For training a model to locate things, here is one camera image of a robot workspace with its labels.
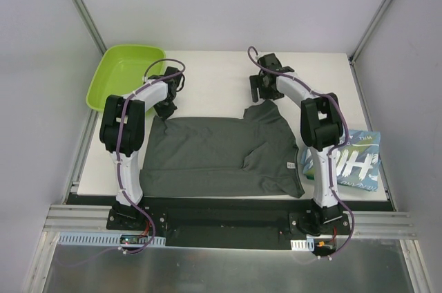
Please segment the dark grey t shirt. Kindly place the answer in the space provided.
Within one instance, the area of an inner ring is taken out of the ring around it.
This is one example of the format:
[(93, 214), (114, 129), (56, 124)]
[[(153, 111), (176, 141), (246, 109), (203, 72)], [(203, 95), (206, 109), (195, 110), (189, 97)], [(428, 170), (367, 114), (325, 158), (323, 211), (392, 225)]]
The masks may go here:
[(297, 157), (295, 135), (271, 101), (246, 108), (240, 119), (155, 117), (140, 184), (158, 198), (300, 198)]

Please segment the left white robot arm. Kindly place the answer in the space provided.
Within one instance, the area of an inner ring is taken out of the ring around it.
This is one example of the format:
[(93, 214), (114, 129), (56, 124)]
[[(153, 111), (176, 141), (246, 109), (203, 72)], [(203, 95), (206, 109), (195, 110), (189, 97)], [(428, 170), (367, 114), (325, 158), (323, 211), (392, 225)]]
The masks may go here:
[(138, 230), (146, 222), (138, 163), (146, 112), (154, 108), (163, 120), (170, 117), (177, 109), (173, 100), (183, 83), (184, 70), (168, 67), (163, 75), (145, 76), (134, 91), (106, 99), (99, 139), (115, 165), (118, 192), (110, 212), (114, 223), (122, 220), (129, 229)]

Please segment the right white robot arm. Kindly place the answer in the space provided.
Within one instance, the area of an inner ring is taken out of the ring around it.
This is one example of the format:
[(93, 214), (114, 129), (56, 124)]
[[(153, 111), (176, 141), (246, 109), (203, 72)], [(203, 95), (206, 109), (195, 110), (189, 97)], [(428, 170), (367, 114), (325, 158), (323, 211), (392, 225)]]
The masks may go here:
[(253, 46), (247, 49), (248, 58), (259, 68), (249, 78), (251, 96), (258, 100), (277, 100), (288, 97), (300, 108), (300, 135), (310, 149), (314, 165), (314, 214), (311, 227), (319, 234), (333, 229), (343, 215), (340, 206), (336, 163), (338, 149), (348, 139), (348, 126), (333, 93), (315, 91), (302, 81), (289, 66), (283, 66), (275, 54), (259, 55)]

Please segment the lime green plastic bin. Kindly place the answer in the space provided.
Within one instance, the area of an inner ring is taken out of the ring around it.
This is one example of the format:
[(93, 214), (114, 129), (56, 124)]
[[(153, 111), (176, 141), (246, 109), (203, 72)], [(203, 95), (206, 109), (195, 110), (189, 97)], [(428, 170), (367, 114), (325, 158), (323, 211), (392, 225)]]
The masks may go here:
[(145, 73), (159, 75), (164, 62), (148, 67), (166, 53), (154, 46), (120, 44), (109, 48), (103, 55), (90, 83), (86, 103), (89, 108), (102, 112), (109, 95), (125, 95), (139, 88)]

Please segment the folded blue printed t shirt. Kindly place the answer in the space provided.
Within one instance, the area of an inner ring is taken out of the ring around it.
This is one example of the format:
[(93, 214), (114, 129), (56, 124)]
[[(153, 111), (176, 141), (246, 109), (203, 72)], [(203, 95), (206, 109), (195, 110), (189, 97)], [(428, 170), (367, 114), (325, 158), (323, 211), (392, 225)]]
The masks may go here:
[(378, 190), (381, 133), (349, 130), (346, 146), (337, 150), (337, 184), (366, 191)]

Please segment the left aluminium frame post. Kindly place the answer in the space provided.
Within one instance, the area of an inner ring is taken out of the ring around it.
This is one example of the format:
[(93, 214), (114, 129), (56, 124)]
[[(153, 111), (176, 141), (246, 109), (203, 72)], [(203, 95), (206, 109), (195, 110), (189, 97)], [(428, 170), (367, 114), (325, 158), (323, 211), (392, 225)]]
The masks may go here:
[(106, 50), (106, 44), (104, 43), (104, 40), (99, 33), (98, 27), (96, 26), (96, 23), (94, 22), (91, 13), (89, 12), (89, 9), (87, 8), (87, 5), (84, 0), (72, 0), (77, 13), (79, 14), (81, 20), (83, 21), (89, 35), (91, 36), (92, 40), (94, 41), (97, 49), (99, 52), (103, 55)]

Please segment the aluminium frame post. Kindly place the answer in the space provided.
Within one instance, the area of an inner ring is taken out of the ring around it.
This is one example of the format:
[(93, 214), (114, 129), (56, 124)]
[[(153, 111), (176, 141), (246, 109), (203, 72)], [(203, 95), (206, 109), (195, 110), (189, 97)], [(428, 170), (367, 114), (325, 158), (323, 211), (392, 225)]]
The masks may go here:
[(92, 40), (94, 41), (97, 49), (99, 52), (103, 55), (106, 50), (106, 44), (104, 43), (104, 40), (99, 33), (98, 27), (96, 26), (96, 23), (94, 22), (91, 13), (89, 12), (89, 9), (87, 8), (87, 5), (84, 0), (72, 0), (77, 13), (79, 14), (81, 20), (83, 21), (89, 35), (91, 36)]
[(380, 26), (384, 16), (387, 14), (388, 10), (394, 3), (394, 0), (382, 0), (379, 6), (376, 9), (376, 12), (374, 13), (373, 17), (371, 18), (368, 26), (366, 27), (362, 37), (358, 41), (355, 49), (352, 51), (351, 55), (349, 56), (349, 63), (351, 66), (353, 66), (357, 59), (360, 57), (362, 51), (366, 47), (368, 41), (374, 34), (374, 31)]

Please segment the right aluminium frame post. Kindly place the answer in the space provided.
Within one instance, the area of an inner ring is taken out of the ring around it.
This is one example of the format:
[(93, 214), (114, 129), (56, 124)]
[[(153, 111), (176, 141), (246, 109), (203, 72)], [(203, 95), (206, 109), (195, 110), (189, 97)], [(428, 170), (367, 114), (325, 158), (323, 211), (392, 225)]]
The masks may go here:
[(376, 9), (376, 12), (374, 13), (373, 17), (371, 18), (368, 26), (366, 27), (362, 37), (358, 41), (355, 49), (352, 51), (351, 55), (349, 56), (349, 63), (351, 66), (353, 66), (357, 59), (360, 57), (362, 51), (366, 47), (368, 41), (374, 34), (374, 31), (380, 26), (384, 16), (387, 14), (388, 10), (394, 3), (394, 0), (382, 0), (379, 6)]

